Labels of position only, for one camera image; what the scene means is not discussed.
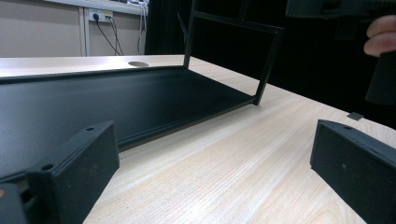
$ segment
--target hole in table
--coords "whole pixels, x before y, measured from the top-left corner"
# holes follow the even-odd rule
[[[128,62],[128,64],[135,67],[149,67],[148,63],[142,63],[142,62]]]

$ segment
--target black metal frame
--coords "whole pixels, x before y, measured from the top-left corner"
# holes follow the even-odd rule
[[[276,54],[278,52],[282,37],[283,37],[283,29],[280,27],[270,26],[266,24],[255,23],[251,21],[247,21],[247,14],[248,14],[248,7],[250,4],[250,0],[242,0],[241,7],[239,10],[238,19],[222,17],[217,15],[212,15],[208,13],[204,13],[198,11],[199,0],[193,0],[191,5],[191,17],[190,17],[190,31],[189,31],[189,38],[187,41],[187,47],[184,57],[183,66],[185,68],[189,68],[190,65],[190,57],[192,51],[192,42],[193,36],[195,31],[195,23],[197,19],[209,20],[209,21],[216,21],[220,23],[225,23],[233,26],[239,26],[243,28],[248,28],[260,32],[265,32],[268,34],[274,35],[273,43],[271,45],[270,51],[268,52],[268,57],[266,62],[264,63],[264,68],[262,69],[262,74],[260,78],[259,86],[256,90],[256,94],[254,95],[255,99],[252,102],[254,105],[259,105],[262,99],[262,94],[264,92],[265,84],[268,81],[268,78],[271,74],[271,70],[273,68]]]

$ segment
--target cable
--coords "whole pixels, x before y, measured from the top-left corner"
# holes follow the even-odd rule
[[[146,27],[147,27],[147,12],[146,12],[146,8],[144,6],[140,6],[140,35],[139,38],[137,40],[137,52],[139,53],[139,55],[141,55],[140,49],[142,47],[142,34],[144,31],[146,31]]]
[[[117,43],[118,43],[118,44],[119,44],[119,47],[120,47],[121,54],[124,55],[124,53],[123,53],[123,51],[122,51],[122,48],[121,48],[120,41],[119,41],[119,37],[118,37],[118,35],[117,35],[117,25],[116,25],[116,21],[114,21],[114,19],[113,19],[112,17],[108,17],[108,19],[109,19],[110,22],[111,22],[111,27],[113,28],[114,35],[116,36],[116,51],[117,51]]]
[[[93,18],[96,21],[96,25],[98,26],[100,32],[102,33],[102,35],[105,37],[105,39],[107,40],[108,44],[110,45],[111,48],[113,48],[120,56],[121,54],[113,47],[113,45],[110,43],[110,41],[107,39],[107,36],[105,35],[105,33],[103,33],[102,29],[99,26],[99,15],[98,14],[93,14]]]

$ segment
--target wall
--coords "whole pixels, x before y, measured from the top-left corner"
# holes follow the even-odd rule
[[[39,0],[0,1],[0,57],[114,55],[95,22],[84,22],[83,11],[82,7]],[[138,54],[140,16],[116,12],[113,16],[124,54]],[[100,25],[114,44],[111,25]]]
[[[125,55],[137,55],[137,41],[140,33],[140,16],[113,12],[113,17],[117,25],[117,35],[119,37],[123,53]],[[116,37],[113,33],[113,29],[111,28],[111,24],[100,22],[99,25],[113,47],[116,47]],[[96,22],[89,22],[89,30],[91,56],[114,55],[115,50],[110,47],[102,33],[100,33]],[[142,53],[144,53],[145,40],[146,35],[144,32],[142,35],[142,50],[140,50]]]

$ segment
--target black panel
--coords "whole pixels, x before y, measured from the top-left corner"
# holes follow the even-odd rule
[[[312,169],[368,223],[396,220],[396,149],[349,126],[320,120]]]
[[[0,176],[24,170],[82,128],[114,120],[136,146],[254,97],[182,67],[0,81]]]

